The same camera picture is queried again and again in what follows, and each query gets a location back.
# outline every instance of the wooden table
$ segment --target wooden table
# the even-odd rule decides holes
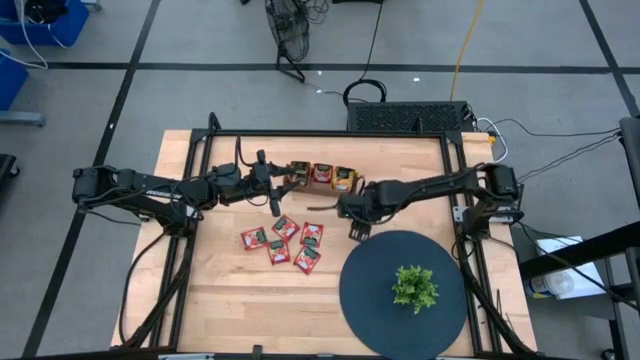
[[[190,134],[191,131],[165,132],[155,175],[182,177]],[[463,139],[469,165],[492,161],[487,134],[465,133]],[[210,165],[233,162],[234,141],[232,136],[216,135]],[[434,139],[243,137],[245,160],[254,161],[255,152],[259,149],[266,151],[268,161],[279,165],[291,160],[343,165],[357,169],[367,181],[411,181],[444,173],[440,144]],[[339,219],[335,211],[307,210],[311,204],[318,206],[334,202],[331,197],[294,192],[281,203],[282,213],[298,224],[309,221],[325,225],[319,249],[322,259],[310,276],[292,263],[272,266],[266,249],[243,249],[239,234],[245,230],[264,226],[268,229],[268,237],[276,238],[275,233],[269,230],[276,219],[271,216],[268,206],[254,207],[243,202],[230,207],[217,206],[206,212],[206,219],[198,228],[178,350],[250,353],[253,345],[260,344],[264,346],[265,353],[374,354],[353,335],[340,309],[340,271],[357,245],[347,237],[350,221]],[[414,203],[390,223],[374,227],[372,234],[390,229],[422,233],[448,251],[454,241],[449,201],[438,198]],[[494,238],[511,242],[508,226],[494,224],[491,231]],[[143,224],[135,253],[160,233],[157,223]],[[161,241],[149,251],[132,276],[125,316],[127,336],[156,302],[167,244],[168,241]],[[290,252],[295,256],[300,249],[298,237],[290,244]],[[483,243],[483,247],[494,301],[499,289],[505,318],[508,315],[516,333],[527,346],[535,349],[513,250],[488,241]],[[170,305],[165,314],[161,343],[168,339],[172,308]],[[483,349],[490,349],[482,310],[478,310],[478,317]],[[117,331],[113,344],[120,342],[116,334]],[[473,355],[469,321],[443,355]]]

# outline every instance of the small potted plant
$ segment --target small potted plant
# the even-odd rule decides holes
[[[411,265],[398,268],[396,276],[398,283],[392,289],[396,292],[394,304],[413,305],[413,313],[418,314],[423,306],[427,308],[435,305],[438,285],[431,282],[431,270]]]

